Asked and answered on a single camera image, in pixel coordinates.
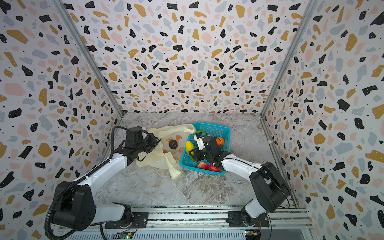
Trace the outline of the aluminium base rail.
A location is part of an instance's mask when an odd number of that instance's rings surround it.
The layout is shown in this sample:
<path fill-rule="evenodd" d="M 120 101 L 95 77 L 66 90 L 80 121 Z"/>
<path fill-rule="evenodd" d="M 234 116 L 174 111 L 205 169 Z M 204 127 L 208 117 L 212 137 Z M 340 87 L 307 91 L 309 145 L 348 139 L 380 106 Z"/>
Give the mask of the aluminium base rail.
<path fill-rule="evenodd" d="M 134 207 L 129 227 L 103 226 L 108 240 L 315 240 L 304 209 L 279 208 L 254 226 L 242 224 L 239 206 Z"/>

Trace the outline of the teal plastic basket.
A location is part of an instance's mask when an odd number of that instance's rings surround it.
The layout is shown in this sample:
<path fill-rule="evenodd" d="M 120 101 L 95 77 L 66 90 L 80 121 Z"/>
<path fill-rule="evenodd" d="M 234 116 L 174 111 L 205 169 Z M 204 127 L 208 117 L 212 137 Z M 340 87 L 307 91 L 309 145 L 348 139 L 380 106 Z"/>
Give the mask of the teal plastic basket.
<path fill-rule="evenodd" d="M 196 132 L 188 136 L 181 166 L 205 174 L 224 175 L 221 159 L 223 153 L 229 152 L 231 129 L 203 122 L 195 122 L 193 126 Z"/>

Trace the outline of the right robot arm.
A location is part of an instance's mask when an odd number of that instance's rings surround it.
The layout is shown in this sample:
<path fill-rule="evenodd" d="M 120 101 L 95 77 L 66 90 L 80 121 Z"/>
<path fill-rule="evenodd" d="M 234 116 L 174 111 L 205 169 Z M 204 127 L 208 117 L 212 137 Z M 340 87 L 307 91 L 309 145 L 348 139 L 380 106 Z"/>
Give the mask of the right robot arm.
<path fill-rule="evenodd" d="M 291 194 L 287 182 L 271 162 L 256 164 L 223 151 L 212 135 L 195 136 L 195 141 L 197 146 L 188 141 L 185 150 L 200 169 L 217 173 L 230 172 L 250 181 L 255 198 L 240 212 L 245 225 L 252 226 L 260 215 L 273 213 Z"/>

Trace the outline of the green round fruit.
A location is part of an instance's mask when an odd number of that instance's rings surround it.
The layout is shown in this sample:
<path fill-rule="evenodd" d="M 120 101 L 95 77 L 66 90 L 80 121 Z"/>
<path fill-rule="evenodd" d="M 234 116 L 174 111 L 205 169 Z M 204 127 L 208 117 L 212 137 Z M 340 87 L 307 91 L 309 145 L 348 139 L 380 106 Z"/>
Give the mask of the green round fruit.
<path fill-rule="evenodd" d="M 199 130 L 199 131 L 196 132 L 196 136 L 198 138 L 204 138 L 206 135 L 207 134 L 204 131 L 202 131 L 202 130 Z"/>

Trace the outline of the orange tangerine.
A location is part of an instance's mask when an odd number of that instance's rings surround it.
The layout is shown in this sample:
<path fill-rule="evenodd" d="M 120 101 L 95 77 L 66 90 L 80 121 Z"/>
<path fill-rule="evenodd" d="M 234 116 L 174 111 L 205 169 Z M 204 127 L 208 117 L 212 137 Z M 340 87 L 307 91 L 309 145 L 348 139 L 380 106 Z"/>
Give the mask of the orange tangerine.
<path fill-rule="evenodd" d="M 225 140 L 221 137 L 216 138 L 216 142 L 218 146 L 223 146 L 225 144 Z"/>

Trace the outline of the pink peach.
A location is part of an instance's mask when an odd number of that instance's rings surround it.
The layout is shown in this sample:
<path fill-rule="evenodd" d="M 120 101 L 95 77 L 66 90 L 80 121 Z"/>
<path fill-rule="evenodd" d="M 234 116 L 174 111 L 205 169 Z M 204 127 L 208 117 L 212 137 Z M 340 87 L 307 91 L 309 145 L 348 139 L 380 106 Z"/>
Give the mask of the pink peach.
<path fill-rule="evenodd" d="M 202 169 L 202 170 L 209 170 L 209 165 L 205 162 L 199 162 L 198 166 L 197 166 L 199 169 Z"/>

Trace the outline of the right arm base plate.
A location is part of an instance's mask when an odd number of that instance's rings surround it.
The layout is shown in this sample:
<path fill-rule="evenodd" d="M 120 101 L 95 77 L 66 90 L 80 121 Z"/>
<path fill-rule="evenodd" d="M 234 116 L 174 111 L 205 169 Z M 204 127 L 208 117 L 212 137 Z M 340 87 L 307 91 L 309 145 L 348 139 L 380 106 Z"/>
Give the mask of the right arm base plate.
<path fill-rule="evenodd" d="M 227 223 L 231 228 L 258 228 L 270 226 L 269 218 L 265 213 L 257 218 L 252 218 L 243 210 L 229 211 Z"/>

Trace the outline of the yellow mango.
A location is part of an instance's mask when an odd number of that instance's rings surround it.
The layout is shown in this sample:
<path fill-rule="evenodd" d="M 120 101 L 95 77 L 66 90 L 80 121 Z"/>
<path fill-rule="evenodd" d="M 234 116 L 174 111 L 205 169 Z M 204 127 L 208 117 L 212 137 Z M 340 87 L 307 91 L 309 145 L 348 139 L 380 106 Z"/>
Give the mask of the yellow mango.
<path fill-rule="evenodd" d="M 193 151 L 195 149 L 195 146 L 192 144 L 192 142 L 187 141 L 185 145 L 186 153 L 189 154 L 190 151 Z"/>

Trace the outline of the translucent yellowish plastic bag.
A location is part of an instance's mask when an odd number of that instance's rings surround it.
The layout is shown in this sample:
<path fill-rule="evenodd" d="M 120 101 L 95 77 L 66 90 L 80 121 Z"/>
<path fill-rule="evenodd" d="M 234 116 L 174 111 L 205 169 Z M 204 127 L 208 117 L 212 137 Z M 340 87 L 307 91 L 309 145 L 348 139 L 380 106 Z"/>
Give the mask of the translucent yellowish plastic bag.
<path fill-rule="evenodd" d="M 195 132 L 196 129 L 192 124 L 149 129 L 149 133 L 153 133 L 161 141 L 151 153 L 139 154 L 139 160 L 136 162 L 137 166 L 140 168 L 150 166 L 168 170 L 171 178 L 177 179 L 183 173 L 181 159 L 185 150 L 185 144 L 188 141 L 188 137 Z M 169 148 L 170 140 L 178 141 L 177 149 L 172 150 Z"/>

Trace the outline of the dark purple fruit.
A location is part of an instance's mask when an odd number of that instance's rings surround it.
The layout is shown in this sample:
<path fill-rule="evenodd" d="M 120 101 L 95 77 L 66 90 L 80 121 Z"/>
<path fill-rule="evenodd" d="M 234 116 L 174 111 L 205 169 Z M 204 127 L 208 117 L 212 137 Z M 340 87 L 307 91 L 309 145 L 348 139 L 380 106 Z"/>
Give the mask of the dark purple fruit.
<path fill-rule="evenodd" d="M 178 141 L 177 140 L 170 140 L 169 141 L 169 148 L 174 150 L 178 148 Z"/>

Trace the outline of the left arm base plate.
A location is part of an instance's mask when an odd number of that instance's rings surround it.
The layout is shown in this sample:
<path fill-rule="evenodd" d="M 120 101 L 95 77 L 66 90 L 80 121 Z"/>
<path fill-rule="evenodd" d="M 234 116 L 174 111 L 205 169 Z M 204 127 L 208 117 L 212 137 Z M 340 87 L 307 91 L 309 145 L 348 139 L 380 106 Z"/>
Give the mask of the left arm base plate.
<path fill-rule="evenodd" d="M 148 212 L 133 212 L 123 216 L 119 221 L 106 222 L 105 228 L 118 230 L 145 229 L 147 227 L 148 218 Z"/>

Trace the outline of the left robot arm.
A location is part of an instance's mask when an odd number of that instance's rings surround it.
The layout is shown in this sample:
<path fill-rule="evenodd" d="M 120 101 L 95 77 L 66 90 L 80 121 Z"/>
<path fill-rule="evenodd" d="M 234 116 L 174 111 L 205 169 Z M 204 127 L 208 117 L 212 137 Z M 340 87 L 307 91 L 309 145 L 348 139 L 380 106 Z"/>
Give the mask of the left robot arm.
<path fill-rule="evenodd" d="M 148 155 L 161 142 L 161 139 L 142 127 L 124 128 L 124 131 L 125 140 L 118 147 L 111 144 L 111 153 L 106 160 L 74 181 L 63 181 L 56 187 L 44 225 L 49 239 L 57 238 L 52 225 L 69 228 L 70 232 L 63 236 L 67 238 L 89 226 L 107 222 L 130 226 L 135 222 L 131 206 L 119 203 L 97 206 L 94 201 L 98 190 L 115 174 L 134 161 L 143 161 L 144 157 L 140 157 L 140 154 Z"/>

